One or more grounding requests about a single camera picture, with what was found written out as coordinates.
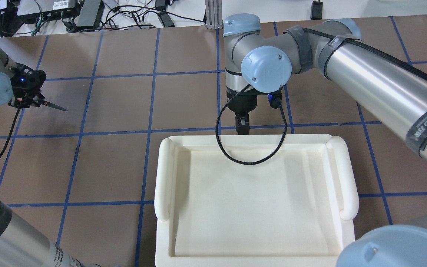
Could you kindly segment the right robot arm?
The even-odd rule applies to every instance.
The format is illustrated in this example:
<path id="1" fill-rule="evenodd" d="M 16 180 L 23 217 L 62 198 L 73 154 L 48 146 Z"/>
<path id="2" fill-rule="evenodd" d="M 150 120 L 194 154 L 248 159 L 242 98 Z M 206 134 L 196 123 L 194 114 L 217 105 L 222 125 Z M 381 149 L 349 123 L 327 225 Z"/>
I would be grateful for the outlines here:
<path id="1" fill-rule="evenodd" d="M 427 74 L 361 40 L 354 20 L 294 26 L 265 39 L 254 14 L 224 21 L 227 91 L 237 121 L 249 93 L 279 91 L 293 73 L 317 68 L 427 160 Z"/>

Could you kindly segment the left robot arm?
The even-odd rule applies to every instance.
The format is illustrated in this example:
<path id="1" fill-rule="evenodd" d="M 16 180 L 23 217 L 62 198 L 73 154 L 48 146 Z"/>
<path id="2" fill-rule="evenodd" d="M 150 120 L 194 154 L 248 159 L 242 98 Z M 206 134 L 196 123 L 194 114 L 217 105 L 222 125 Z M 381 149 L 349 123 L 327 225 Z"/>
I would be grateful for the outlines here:
<path id="1" fill-rule="evenodd" d="M 61 110 L 42 95 L 45 79 L 44 71 L 16 63 L 0 49 L 0 105 L 17 108 L 17 114 L 41 105 Z M 0 267 L 83 266 L 0 200 Z"/>

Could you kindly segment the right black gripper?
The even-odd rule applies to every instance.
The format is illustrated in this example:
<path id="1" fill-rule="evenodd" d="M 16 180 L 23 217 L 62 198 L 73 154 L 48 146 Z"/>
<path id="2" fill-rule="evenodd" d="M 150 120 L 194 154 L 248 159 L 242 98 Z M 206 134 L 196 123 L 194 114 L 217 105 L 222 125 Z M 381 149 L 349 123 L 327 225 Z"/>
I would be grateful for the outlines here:
<path id="1" fill-rule="evenodd" d="M 239 96 L 232 98 L 237 94 L 236 91 L 227 91 L 227 108 L 235 113 L 235 130 L 238 135 L 249 135 L 250 123 L 249 112 L 256 108 L 258 95 L 255 93 L 244 92 Z"/>

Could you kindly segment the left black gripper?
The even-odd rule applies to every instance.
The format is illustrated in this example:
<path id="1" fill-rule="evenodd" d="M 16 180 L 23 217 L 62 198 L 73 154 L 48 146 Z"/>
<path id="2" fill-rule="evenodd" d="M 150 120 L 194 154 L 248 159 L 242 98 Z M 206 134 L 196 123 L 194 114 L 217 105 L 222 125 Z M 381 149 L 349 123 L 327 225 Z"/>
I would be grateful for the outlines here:
<path id="1" fill-rule="evenodd" d="M 14 76 L 10 78 L 13 98 L 9 106 L 14 108 L 40 107 L 45 102 L 42 95 L 42 86 L 46 81 L 46 73 L 42 70 L 33 70 L 24 64 L 16 64 L 9 68 Z"/>

